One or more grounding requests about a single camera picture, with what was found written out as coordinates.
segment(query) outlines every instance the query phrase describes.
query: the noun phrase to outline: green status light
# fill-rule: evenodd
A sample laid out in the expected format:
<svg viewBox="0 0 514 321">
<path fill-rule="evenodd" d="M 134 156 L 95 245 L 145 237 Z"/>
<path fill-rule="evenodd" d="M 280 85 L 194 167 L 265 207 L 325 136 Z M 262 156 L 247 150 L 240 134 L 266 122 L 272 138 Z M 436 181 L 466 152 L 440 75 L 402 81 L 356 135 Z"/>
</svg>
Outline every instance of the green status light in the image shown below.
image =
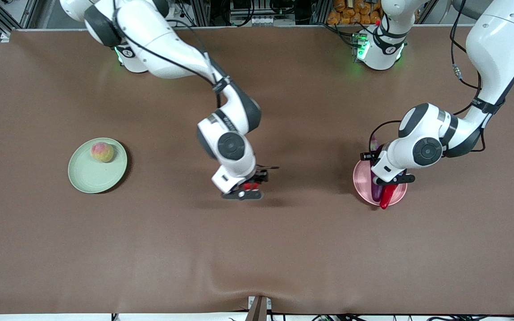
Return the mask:
<svg viewBox="0 0 514 321">
<path fill-rule="evenodd" d="M 358 49 L 358 59 L 365 59 L 368 49 L 370 49 L 370 42 L 365 40 L 361 47 Z"/>
<path fill-rule="evenodd" d="M 396 60 L 400 59 L 400 57 L 402 56 L 402 49 L 404 49 L 404 44 L 402 44 L 400 49 L 398 49 L 398 55 L 396 56 Z"/>
<path fill-rule="evenodd" d="M 120 57 L 120 52 L 118 51 L 118 48 L 114 47 L 114 51 L 116 52 L 116 55 L 118 56 L 118 61 L 122 63 L 122 58 Z"/>
</svg>

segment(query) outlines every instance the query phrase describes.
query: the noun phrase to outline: pink plate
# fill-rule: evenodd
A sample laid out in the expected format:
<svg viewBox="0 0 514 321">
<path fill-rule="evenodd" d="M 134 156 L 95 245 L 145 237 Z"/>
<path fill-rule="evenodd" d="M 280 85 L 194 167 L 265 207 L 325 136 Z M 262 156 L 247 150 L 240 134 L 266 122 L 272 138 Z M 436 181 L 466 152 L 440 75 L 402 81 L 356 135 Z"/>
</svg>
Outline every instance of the pink plate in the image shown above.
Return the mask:
<svg viewBox="0 0 514 321">
<path fill-rule="evenodd" d="M 354 181 L 354 187 L 356 191 L 361 195 L 361 197 L 368 203 L 379 206 L 380 203 L 376 202 L 372 199 L 372 186 L 370 182 L 370 162 L 366 160 L 361 160 L 354 166 L 354 173 L 352 174 L 352 180 Z M 392 195 L 392 199 L 390 201 L 390 205 L 394 205 L 398 203 L 404 195 L 406 195 L 406 190 L 408 189 L 408 184 L 400 184 L 396 187 L 394 194 Z"/>
</svg>

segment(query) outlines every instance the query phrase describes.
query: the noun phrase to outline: cable connector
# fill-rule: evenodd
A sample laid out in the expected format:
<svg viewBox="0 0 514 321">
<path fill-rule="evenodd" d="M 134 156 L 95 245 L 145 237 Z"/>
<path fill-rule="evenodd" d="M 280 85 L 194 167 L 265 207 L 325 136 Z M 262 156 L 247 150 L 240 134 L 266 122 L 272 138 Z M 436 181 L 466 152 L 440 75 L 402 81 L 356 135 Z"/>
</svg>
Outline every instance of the cable connector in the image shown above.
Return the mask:
<svg viewBox="0 0 514 321">
<path fill-rule="evenodd" d="M 461 75 L 461 70 L 457 67 L 456 64 L 453 64 L 453 73 L 455 73 L 455 77 L 459 80 L 463 80 L 463 76 Z"/>
<path fill-rule="evenodd" d="M 214 91 L 214 93 L 216 94 L 219 94 L 223 91 L 223 89 L 225 87 L 227 87 L 229 84 L 231 83 L 231 79 L 229 78 L 229 76 L 226 76 L 226 77 L 223 77 L 220 81 L 216 82 L 213 87 L 212 87 L 212 90 Z"/>
</svg>

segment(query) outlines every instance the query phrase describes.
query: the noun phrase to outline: black cable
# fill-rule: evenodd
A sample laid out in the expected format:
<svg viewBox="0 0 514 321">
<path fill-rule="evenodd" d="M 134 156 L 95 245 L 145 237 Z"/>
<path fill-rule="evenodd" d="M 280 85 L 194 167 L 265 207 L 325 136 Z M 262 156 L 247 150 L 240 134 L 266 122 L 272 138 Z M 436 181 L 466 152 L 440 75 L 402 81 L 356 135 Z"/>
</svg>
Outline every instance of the black cable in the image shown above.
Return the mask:
<svg viewBox="0 0 514 321">
<path fill-rule="evenodd" d="M 444 317 L 430 317 L 430 318 L 428 318 L 428 321 L 434 321 L 434 320 L 455 321 L 455 318 L 454 317 L 451 317 L 451 319 L 445 319 Z"/>
<path fill-rule="evenodd" d="M 226 12 L 226 7 L 225 7 L 225 5 L 226 5 L 226 2 L 227 2 L 227 0 L 222 0 L 222 7 L 221 7 L 221 10 L 220 10 L 220 11 L 221 11 L 221 16 L 222 16 L 223 21 L 225 22 L 225 25 L 226 25 L 226 26 L 231 26 L 231 22 L 230 22 L 230 21 L 229 21 L 229 19 L 227 19 L 227 18 L 226 18 L 226 16 L 225 16 L 225 12 Z"/>
<path fill-rule="evenodd" d="M 137 43 L 137 41 L 135 41 L 134 39 L 130 38 L 123 30 L 122 28 L 120 28 L 120 26 L 118 25 L 118 11 L 117 11 L 117 8 L 116 8 L 116 0 L 112 0 L 112 5 L 113 5 L 113 9 L 114 9 L 114 16 L 112 17 L 112 22 L 114 23 L 114 25 L 116 26 L 117 30 L 122 34 L 122 36 L 124 38 L 126 38 L 126 40 L 134 43 L 137 47 L 139 47 L 140 49 L 146 51 L 147 53 L 150 53 L 151 55 L 154 55 L 155 57 L 158 57 L 159 59 L 162 59 L 164 61 L 167 61 L 169 63 L 172 63 L 173 65 L 176 65 L 182 69 L 185 69 L 187 71 L 190 71 L 190 73 L 193 73 L 194 75 L 198 75 L 201 79 L 205 80 L 206 82 L 208 82 L 212 87 L 214 85 L 216 81 L 216 76 L 214 75 L 214 82 L 212 82 L 210 79 L 208 79 L 207 77 L 205 77 L 204 75 L 198 73 L 197 71 L 194 71 L 188 67 L 185 67 L 184 65 L 176 62 L 176 61 L 173 61 L 172 59 L 167 59 L 166 57 L 164 56 L 161 56 L 159 55 L 158 53 L 155 53 L 153 51 L 151 51 L 150 49 L 144 47 L 143 45 Z M 179 21 L 179 20 L 169 20 L 170 22 L 176 22 L 176 23 L 180 23 L 180 24 L 184 24 L 184 22 L 182 21 Z M 206 49 L 205 49 L 205 46 L 203 45 L 201 39 L 198 37 L 198 35 L 194 32 L 194 30 L 188 26 L 187 24 L 184 24 L 195 36 L 196 39 L 198 39 L 198 42 L 201 44 L 204 52 L 206 53 Z M 217 108 L 220 108 L 221 107 L 221 95 L 220 94 L 216 94 L 216 104 L 217 104 Z"/>
<path fill-rule="evenodd" d="M 479 79 L 479 84 L 477 86 L 477 90 L 475 91 L 475 97 L 477 97 L 477 95 L 479 95 L 479 91 L 481 90 L 481 78 Z M 457 116 L 459 114 L 461 114 L 462 112 L 464 112 L 465 110 L 468 110 L 471 106 L 473 105 L 473 103 L 469 103 L 469 105 L 467 105 L 465 108 L 463 108 L 462 110 L 458 111 L 458 112 L 454 112 L 453 115 Z"/>
<path fill-rule="evenodd" d="M 357 25 L 360 25 L 360 27 L 362 27 L 364 30 L 366 30 L 367 33 L 371 34 L 371 35 L 375 35 L 375 33 L 373 33 L 372 31 L 368 30 L 367 27 L 365 27 L 365 25 L 361 24 L 360 22 L 355 22 L 355 24 Z"/>
<path fill-rule="evenodd" d="M 283 12 L 283 10 L 282 10 L 281 8 L 279 8 L 279 11 L 277 11 L 277 9 L 273 7 L 273 2 L 274 2 L 274 1 L 275 1 L 275 0 L 270 0 L 270 1 L 269 1 L 269 8 L 270 8 L 274 13 L 276 13 L 276 14 L 289 14 L 289 13 L 293 13 L 293 12 L 294 12 L 294 7 L 296 6 L 296 2 L 294 2 L 293 6 L 292 6 L 290 9 L 286 10 L 285 12 Z"/>
<path fill-rule="evenodd" d="M 362 319 L 361 317 L 359 317 L 358 315 L 356 314 L 347 314 L 346 315 L 349 319 L 351 320 L 354 320 L 354 321 L 366 321 L 365 319 Z"/>
<path fill-rule="evenodd" d="M 457 31 L 457 24 L 459 23 L 459 17 L 461 17 L 461 11 L 463 10 L 463 7 L 465 6 L 465 2 L 466 0 L 462 0 L 461 1 L 461 8 L 459 9 L 459 12 L 457 13 L 457 17 L 455 18 L 455 22 L 453 23 L 453 26 L 451 26 L 451 31 L 449 32 L 449 40 L 451 40 L 451 46 L 450 46 L 450 54 L 451 54 L 451 64 L 456 67 L 457 65 L 455 64 L 455 58 L 453 57 L 453 45 L 456 45 L 459 49 L 461 49 L 464 53 L 467 53 L 467 51 L 465 50 L 465 48 L 463 48 L 462 45 L 460 45 L 459 43 L 457 43 L 457 41 L 455 41 L 455 32 Z M 468 87 L 471 87 L 473 89 L 477 89 L 479 88 L 479 83 L 481 82 L 481 75 L 479 75 L 479 71 L 477 72 L 477 87 L 476 86 L 473 86 L 471 85 L 470 83 L 467 83 L 466 81 L 464 81 L 462 78 L 459 78 L 459 76 L 457 77 L 457 79 L 459 79 L 459 81 L 463 84 L 463 85 L 466 85 Z"/>
<path fill-rule="evenodd" d="M 186 6 L 183 0 L 178 0 L 178 7 L 180 7 L 180 10 L 183 12 L 184 16 L 190 21 L 191 26 L 196 27 L 194 20 L 191 18 L 190 14 L 186 10 Z"/>
<path fill-rule="evenodd" d="M 479 136 L 481 136 L 481 149 L 478 149 L 478 150 L 471 150 L 470 152 L 483 152 L 485 150 L 485 136 L 484 136 L 484 133 L 485 132 L 485 129 L 484 128 L 480 128 L 479 129 Z"/>
<path fill-rule="evenodd" d="M 198 34 L 196 34 L 196 33 L 195 33 L 194 29 L 192 29 L 192 28 L 191 28 L 191 26 L 188 26 L 187 24 L 185 24 L 183 21 L 180 21 L 180 20 L 168 19 L 168 20 L 166 20 L 166 21 L 168 21 L 168 22 L 175 22 L 175 23 L 176 23 L 176 25 L 178 25 L 178 24 L 182 24 L 182 25 L 184 25 L 186 28 L 188 28 L 188 30 L 190 30 L 190 31 L 191 31 L 191 33 L 192 33 L 192 34 L 194 34 L 194 37 L 197 39 L 197 41 L 198 41 L 198 43 L 199 43 L 200 47 L 202 47 L 202 55 L 207 53 L 206 46 L 203 44 L 202 39 L 200 39 L 200 38 L 198 37 Z M 211 74 L 212 74 L 212 76 L 214 77 L 214 83 L 217 83 L 217 82 L 218 82 L 218 80 L 217 80 L 217 78 L 216 78 L 216 74 L 215 74 L 215 73 L 211 73 Z M 217 105 L 217 108 L 220 108 L 220 107 L 221 107 L 221 93 L 216 94 L 216 105 Z"/>
<path fill-rule="evenodd" d="M 323 22 L 315 22 L 315 23 L 314 23 L 314 25 L 324 26 L 325 28 L 327 28 L 327 29 L 328 29 L 328 30 L 330 30 L 331 32 L 333 32 L 333 33 L 335 33 L 335 34 L 337 34 L 337 33 L 338 33 L 338 31 L 337 31 L 336 29 L 331 28 L 329 25 L 327 25 L 327 24 L 325 24 L 325 23 L 323 23 Z M 341 32 L 340 34 L 347 35 L 347 36 L 352 36 L 352 34 L 351 34 L 351 33 L 343 33 L 343 32 Z"/>
<path fill-rule="evenodd" d="M 372 134 L 370 134 L 370 137 L 369 137 L 369 140 L 368 140 L 368 151 L 372 157 L 372 159 L 375 159 L 374 157 L 374 151 L 372 149 L 370 149 L 370 142 L 372 140 L 372 137 L 374 137 L 374 134 L 376 134 L 377 130 L 379 130 L 382 126 L 384 125 L 387 125 L 387 124 L 392 124 L 392 123 L 399 123 L 401 122 L 401 120 L 390 120 L 388 122 L 384 122 L 384 123 L 381 123 L 378 125 L 377 128 L 375 128 L 373 131 L 372 131 Z"/>
<path fill-rule="evenodd" d="M 247 8 L 247 19 L 245 19 L 245 21 L 238 27 L 243 27 L 249 21 L 251 21 L 251 18 L 253 18 L 253 13 L 255 13 L 255 4 L 253 3 L 253 0 L 249 0 L 249 8 Z"/>
<path fill-rule="evenodd" d="M 386 16 L 386 32 L 390 32 L 390 18 L 387 13 L 384 13 L 384 16 Z"/>
<path fill-rule="evenodd" d="M 340 40 L 342 40 L 344 43 L 346 43 L 347 45 L 350 45 L 351 47 L 359 47 L 359 45 L 355 45 L 349 41 L 347 41 L 343 35 L 340 33 L 340 30 L 338 30 L 338 27 L 336 25 L 334 25 L 334 29 L 336 30 L 336 34 L 338 35 L 338 37 L 340 37 Z"/>
</svg>

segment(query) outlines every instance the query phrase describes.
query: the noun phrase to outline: red chili pepper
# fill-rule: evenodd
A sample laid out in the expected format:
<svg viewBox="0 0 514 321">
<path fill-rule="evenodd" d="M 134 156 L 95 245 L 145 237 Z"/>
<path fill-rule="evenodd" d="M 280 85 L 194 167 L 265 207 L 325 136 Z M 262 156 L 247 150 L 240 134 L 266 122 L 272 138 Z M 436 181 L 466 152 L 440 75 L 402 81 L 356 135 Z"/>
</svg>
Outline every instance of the red chili pepper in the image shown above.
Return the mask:
<svg viewBox="0 0 514 321">
<path fill-rule="evenodd" d="M 382 199 L 380 200 L 380 207 L 385 210 L 388 205 L 390 205 L 390 201 L 392 200 L 392 195 L 394 195 L 394 191 L 398 185 L 386 185 L 384 186 L 384 191 L 382 191 Z"/>
</svg>

